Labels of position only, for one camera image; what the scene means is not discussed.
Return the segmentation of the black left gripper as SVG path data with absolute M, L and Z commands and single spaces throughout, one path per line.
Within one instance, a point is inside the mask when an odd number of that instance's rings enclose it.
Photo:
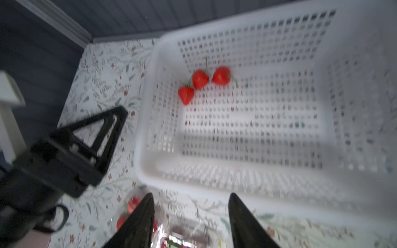
M 57 202 L 63 193 L 78 198 L 88 186 L 99 185 L 109 169 L 127 115 L 127 110 L 118 106 L 40 139 L 31 147 L 29 173 L 44 184 L 17 169 L 1 178 L 2 248 L 14 247 L 32 230 L 52 234 L 65 226 L 69 210 Z M 92 144 L 75 135 L 95 124 L 100 128 Z M 63 212 L 60 226 L 45 226 L 58 209 Z

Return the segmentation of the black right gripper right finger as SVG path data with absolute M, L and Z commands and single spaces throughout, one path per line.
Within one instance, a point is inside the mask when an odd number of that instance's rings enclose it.
M 235 248 L 279 248 L 236 193 L 230 195 L 228 212 Z

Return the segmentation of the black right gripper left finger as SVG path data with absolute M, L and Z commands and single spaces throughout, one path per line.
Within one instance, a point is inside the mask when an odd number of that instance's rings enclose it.
M 155 220 L 152 193 L 147 193 L 135 211 L 103 248 L 150 248 Z

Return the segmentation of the clear plastic clamshell container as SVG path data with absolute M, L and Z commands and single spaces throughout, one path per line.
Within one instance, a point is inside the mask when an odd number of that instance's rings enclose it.
M 160 232 L 156 248 L 217 248 L 214 232 L 204 224 L 179 223 Z

